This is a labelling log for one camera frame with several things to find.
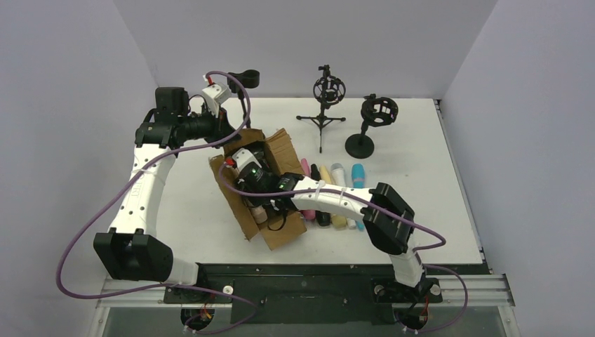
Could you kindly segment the brown cardboard box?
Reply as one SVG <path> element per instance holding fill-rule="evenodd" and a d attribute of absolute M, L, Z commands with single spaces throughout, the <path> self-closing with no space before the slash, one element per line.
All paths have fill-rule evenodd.
<path fill-rule="evenodd" d="M 257 234 L 261 234 L 269 250 L 273 251 L 295 241 L 307 231 L 302 214 L 298 211 L 288 211 L 284 214 L 283 211 L 269 208 L 267 220 L 260 224 L 256 223 L 246 198 L 227 187 L 236 185 L 236 170 L 224 167 L 223 164 L 237 150 L 244 148 L 256 153 L 261 164 L 278 176 L 284 173 L 304 173 L 304 171 L 285 129 L 265 137 L 259 129 L 246 128 L 241 130 L 239 135 L 241 136 L 239 140 L 223 146 L 222 154 L 210 158 L 209 165 L 245 238 L 251 240 Z"/>

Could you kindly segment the white microphone grey head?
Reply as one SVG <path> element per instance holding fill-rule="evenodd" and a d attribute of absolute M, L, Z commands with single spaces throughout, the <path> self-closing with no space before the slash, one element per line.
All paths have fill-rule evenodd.
<path fill-rule="evenodd" d="M 334 163 L 330 167 L 330 176 L 333 181 L 334 185 L 341 186 L 341 187 L 349 187 L 349 184 L 346 180 L 346 173 L 345 169 L 343 168 L 342 164 Z M 346 227 L 350 230 L 356 229 L 356 221 L 351 218 L 346 218 L 345 220 Z"/>

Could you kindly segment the cream white microphone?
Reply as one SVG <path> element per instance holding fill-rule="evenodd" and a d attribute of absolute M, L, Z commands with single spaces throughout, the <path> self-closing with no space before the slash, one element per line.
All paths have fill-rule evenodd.
<path fill-rule="evenodd" d="M 324 165 L 321 165 L 319 167 L 319 172 L 321 174 L 322 180 L 324 180 L 327 185 L 332 185 L 333 184 L 333 180 L 332 180 L 332 178 L 330 176 L 330 173 L 329 173 L 328 169 Z M 342 229 L 345 229 L 347 227 L 347 219 L 344 216 L 340 216 L 340 215 L 337 215 L 337 214 L 332 213 L 330 215 L 330 220 L 331 220 L 331 223 L 332 223 L 333 227 L 336 230 L 342 230 Z"/>

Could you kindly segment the teal microphone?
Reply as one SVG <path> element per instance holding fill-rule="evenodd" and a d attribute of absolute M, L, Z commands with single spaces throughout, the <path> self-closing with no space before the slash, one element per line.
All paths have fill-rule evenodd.
<path fill-rule="evenodd" d="M 354 188 L 365 187 L 365 170 L 362 164 L 357 163 L 352 166 L 351 169 L 352 185 Z"/>

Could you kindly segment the shock mount stand round base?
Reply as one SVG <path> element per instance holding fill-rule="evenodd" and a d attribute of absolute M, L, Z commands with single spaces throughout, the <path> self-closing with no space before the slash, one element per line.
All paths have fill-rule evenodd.
<path fill-rule="evenodd" d="M 393 124 L 398 116 L 399 106 L 391 98 L 371 93 L 364 97 L 360 113 L 363 119 L 361 130 L 346 139 L 345 150 L 353 158 L 366 159 L 375 150 L 373 140 L 366 135 L 368 129 Z"/>

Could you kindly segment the peach pink microphone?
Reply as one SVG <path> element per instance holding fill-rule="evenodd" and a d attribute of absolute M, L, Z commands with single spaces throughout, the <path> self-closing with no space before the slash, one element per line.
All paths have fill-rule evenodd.
<path fill-rule="evenodd" d="M 266 223 L 268 220 L 267 211 L 262 206 L 251 207 L 250 213 L 256 224 Z"/>

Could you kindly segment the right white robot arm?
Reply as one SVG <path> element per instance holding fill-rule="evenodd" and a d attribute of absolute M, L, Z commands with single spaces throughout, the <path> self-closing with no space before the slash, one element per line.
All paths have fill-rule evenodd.
<path fill-rule="evenodd" d="M 278 211 L 315 210 L 363 223 L 373 246 L 389 256 L 398 283 L 415 288 L 423 280 L 421 258 L 410 242 L 415 212 L 392 186 L 343 187 L 299 173 L 278 176 L 255 162 L 238 178 L 240 186 L 227 184 L 229 190 Z"/>

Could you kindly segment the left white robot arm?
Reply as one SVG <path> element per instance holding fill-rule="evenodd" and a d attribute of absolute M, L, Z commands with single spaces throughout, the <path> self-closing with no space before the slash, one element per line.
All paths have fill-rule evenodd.
<path fill-rule="evenodd" d="M 234 132 L 222 104 L 231 95 L 222 84 L 204 88 L 199 113 L 192 112 L 182 87 L 159 87 L 156 106 L 135 132 L 131 186 L 107 232 L 98 233 L 93 248 L 113 279 L 194 285 L 199 266 L 175 257 L 156 237 L 156 220 L 166 179 L 176 155 L 188 140 L 213 143 Z"/>

